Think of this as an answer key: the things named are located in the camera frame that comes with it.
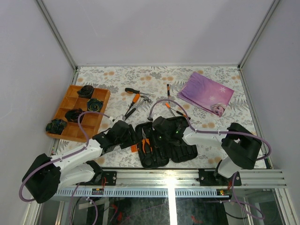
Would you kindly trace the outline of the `orange handled pliers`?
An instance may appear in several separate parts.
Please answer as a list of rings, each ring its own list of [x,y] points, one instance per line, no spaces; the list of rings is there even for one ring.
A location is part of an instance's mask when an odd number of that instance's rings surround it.
[[[145,131],[142,128],[142,150],[144,154],[153,154],[152,147],[150,146],[150,141],[146,137]]]

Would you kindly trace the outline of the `black plastic tool case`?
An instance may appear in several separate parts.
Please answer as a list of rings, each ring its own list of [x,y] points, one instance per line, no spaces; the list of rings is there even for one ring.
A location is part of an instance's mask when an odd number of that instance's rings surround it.
[[[155,169],[166,166],[169,161],[175,163],[186,162],[197,157],[198,151],[195,145],[188,145],[184,141],[184,145],[173,145],[158,139],[158,134],[152,126],[153,122],[146,122],[135,127],[135,132],[140,142],[137,144],[139,159],[142,167],[145,169]],[[144,154],[142,149],[142,128],[146,137],[150,141],[153,154]],[[188,122],[185,118],[185,128],[188,128]]]

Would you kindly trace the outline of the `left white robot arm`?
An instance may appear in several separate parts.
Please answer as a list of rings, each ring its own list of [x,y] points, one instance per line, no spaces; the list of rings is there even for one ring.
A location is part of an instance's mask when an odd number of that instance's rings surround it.
[[[90,182],[97,185],[103,174],[94,160],[117,146],[124,149],[138,142],[133,126],[119,120],[112,128],[94,135],[87,144],[68,153],[37,156],[24,175],[21,187],[27,188],[34,201],[44,203],[58,190],[73,184]]]

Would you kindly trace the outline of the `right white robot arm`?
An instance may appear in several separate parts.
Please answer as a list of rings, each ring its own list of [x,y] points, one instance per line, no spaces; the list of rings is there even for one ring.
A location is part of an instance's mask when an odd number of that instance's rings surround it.
[[[174,146],[208,145],[222,148],[227,157],[222,159],[214,172],[214,181],[226,184],[241,169],[252,170],[262,146],[259,137],[251,134],[238,123],[228,128],[197,130],[192,128],[184,117],[164,118],[155,114],[152,127],[159,140]]]

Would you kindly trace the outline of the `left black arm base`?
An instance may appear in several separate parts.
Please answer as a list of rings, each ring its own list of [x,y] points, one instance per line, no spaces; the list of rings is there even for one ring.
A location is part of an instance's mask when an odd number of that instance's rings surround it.
[[[117,181],[116,171],[103,171],[94,175],[90,181],[92,185],[115,186]]]

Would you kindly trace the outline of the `orange black utility tool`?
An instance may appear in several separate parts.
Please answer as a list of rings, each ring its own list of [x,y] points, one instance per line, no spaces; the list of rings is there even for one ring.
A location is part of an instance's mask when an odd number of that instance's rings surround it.
[[[190,117],[188,117],[186,114],[184,114],[184,113],[182,113],[182,112],[180,112],[180,111],[175,111],[177,114],[179,114],[179,115],[181,115],[181,116],[183,116],[183,117],[185,117],[185,118],[188,118],[189,120],[191,120],[191,118]]]

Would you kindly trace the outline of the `dark rolled band middle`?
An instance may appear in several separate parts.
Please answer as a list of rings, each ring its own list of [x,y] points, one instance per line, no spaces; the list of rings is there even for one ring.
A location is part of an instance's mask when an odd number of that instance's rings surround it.
[[[87,111],[100,112],[103,107],[104,102],[96,98],[91,98],[87,102]]]

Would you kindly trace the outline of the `small claw hammer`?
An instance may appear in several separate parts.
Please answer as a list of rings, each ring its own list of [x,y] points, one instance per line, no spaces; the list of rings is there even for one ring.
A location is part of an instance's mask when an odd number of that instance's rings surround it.
[[[128,119],[140,106],[143,105],[143,103],[147,102],[147,103],[152,103],[152,100],[149,99],[149,97],[147,96],[140,96],[141,101],[138,104],[135,104],[134,106],[132,106],[132,108],[125,114],[125,120]]]

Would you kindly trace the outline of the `small precision screwdriver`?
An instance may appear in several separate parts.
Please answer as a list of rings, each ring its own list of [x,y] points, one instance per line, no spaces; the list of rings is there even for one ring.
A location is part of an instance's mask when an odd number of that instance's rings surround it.
[[[170,84],[167,84],[167,97],[170,98]]]

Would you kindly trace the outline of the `purple printed pouch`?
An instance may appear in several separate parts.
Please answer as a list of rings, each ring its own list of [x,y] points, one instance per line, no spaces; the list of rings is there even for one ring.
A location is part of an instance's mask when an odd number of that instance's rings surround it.
[[[194,106],[222,117],[233,94],[234,90],[194,72],[177,96]]]

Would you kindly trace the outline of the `dark rolled band lower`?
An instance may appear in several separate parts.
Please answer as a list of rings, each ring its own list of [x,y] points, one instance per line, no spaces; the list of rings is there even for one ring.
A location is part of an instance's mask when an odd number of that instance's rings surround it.
[[[78,122],[78,117],[83,112],[84,111],[81,108],[72,109],[72,110],[69,110],[65,113],[65,118],[67,119],[68,122],[77,123]]]

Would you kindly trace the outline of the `orange compartment tray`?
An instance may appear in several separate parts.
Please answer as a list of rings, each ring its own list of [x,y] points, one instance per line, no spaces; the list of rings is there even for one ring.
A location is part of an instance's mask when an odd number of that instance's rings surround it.
[[[70,85],[53,120],[46,126],[52,138],[85,142],[98,133],[110,97],[108,89]]]

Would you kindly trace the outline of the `dark rolled band outside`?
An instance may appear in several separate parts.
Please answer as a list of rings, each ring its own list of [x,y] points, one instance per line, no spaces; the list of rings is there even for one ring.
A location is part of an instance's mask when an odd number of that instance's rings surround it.
[[[46,132],[56,135],[61,135],[63,130],[66,128],[67,122],[62,119],[53,119],[46,125]]]

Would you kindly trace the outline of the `orange handled screwdriver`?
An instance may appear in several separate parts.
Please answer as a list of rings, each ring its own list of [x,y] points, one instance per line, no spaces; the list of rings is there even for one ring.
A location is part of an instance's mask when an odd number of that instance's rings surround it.
[[[128,115],[129,111],[131,110],[131,108],[133,107],[133,105],[139,100],[140,98],[140,94],[136,94],[135,97],[133,98],[130,106],[129,106],[129,109],[127,110],[127,112],[125,113],[125,117]]]

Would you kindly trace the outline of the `aluminium front rail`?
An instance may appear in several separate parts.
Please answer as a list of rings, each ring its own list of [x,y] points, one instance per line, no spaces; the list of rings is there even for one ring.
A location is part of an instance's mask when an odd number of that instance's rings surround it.
[[[70,186],[57,191],[56,197],[167,197],[173,191],[177,197],[213,197],[219,190],[226,190],[230,182],[208,184],[208,174],[213,170],[141,170],[118,169],[113,185]],[[242,170],[236,176],[234,189],[286,188],[281,170]]]

